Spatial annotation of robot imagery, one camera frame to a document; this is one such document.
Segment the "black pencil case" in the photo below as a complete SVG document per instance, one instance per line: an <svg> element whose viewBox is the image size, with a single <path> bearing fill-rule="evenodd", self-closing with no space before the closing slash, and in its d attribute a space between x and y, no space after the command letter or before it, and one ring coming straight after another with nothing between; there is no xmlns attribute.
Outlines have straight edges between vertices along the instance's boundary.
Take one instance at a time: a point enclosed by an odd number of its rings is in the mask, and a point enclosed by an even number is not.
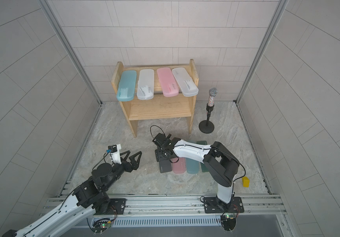
<svg viewBox="0 0 340 237"><path fill-rule="evenodd" d="M160 173L172 172L172 163L170 160L160 161L159 162Z"/></svg>

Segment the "blue-grey pencil case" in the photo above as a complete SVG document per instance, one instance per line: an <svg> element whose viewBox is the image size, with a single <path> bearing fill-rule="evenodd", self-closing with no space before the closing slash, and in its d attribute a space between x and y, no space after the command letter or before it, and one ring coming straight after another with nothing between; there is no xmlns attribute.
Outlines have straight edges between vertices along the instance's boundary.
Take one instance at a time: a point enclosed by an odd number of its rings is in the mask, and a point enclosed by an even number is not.
<svg viewBox="0 0 340 237"><path fill-rule="evenodd" d="M198 174L200 170L200 162L185 158L186 161L186 171L188 174Z"/></svg>

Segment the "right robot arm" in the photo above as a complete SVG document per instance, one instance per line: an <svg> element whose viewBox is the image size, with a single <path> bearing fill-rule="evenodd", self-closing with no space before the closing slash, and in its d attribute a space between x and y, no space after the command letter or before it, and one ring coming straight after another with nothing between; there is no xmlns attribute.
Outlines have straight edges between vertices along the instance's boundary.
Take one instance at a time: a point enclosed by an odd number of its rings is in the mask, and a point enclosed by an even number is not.
<svg viewBox="0 0 340 237"><path fill-rule="evenodd" d="M242 164L239 160L217 141L212 145L202 145L180 138L170 138L163 133L158 133L153 138L152 142L157 146L156 160L162 162L187 158L204 164L218 184L214 206L222 211L228 211L233 205L234 183L240 179L238 171Z"/></svg>

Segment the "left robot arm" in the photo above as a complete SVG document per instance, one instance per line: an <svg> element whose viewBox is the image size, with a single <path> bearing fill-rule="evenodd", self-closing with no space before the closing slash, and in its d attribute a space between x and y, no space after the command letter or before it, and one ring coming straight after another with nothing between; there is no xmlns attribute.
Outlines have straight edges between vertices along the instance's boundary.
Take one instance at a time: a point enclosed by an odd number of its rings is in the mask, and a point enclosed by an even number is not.
<svg viewBox="0 0 340 237"><path fill-rule="evenodd" d="M112 220L122 215L125 198L110 198L106 193L125 172L139 167L142 152L125 157L120 164L103 163L92 171L92 175L76 187L66 199L49 213L20 230L9 230L4 237L59 237L82 220L94 214L111 214Z"/></svg>

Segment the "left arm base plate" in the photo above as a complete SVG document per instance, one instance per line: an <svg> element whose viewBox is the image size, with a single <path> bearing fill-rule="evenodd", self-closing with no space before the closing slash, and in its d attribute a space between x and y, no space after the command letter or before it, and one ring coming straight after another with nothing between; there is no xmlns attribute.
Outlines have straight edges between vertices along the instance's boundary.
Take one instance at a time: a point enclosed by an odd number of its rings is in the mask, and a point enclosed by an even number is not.
<svg viewBox="0 0 340 237"><path fill-rule="evenodd" d="M126 202L126 198L104 198L97 202L96 215L122 215Z"/></svg>

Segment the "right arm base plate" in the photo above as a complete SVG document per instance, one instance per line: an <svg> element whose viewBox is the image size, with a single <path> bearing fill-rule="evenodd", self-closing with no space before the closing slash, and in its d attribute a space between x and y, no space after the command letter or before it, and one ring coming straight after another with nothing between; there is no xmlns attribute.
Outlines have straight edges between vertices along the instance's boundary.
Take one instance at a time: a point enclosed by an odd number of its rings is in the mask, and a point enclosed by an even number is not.
<svg viewBox="0 0 340 237"><path fill-rule="evenodd" d="M233 197L229 203L225 203L217 197L201 196L200 201L203 203L205 213L244 213L243 202L240 197Z"/></svg>

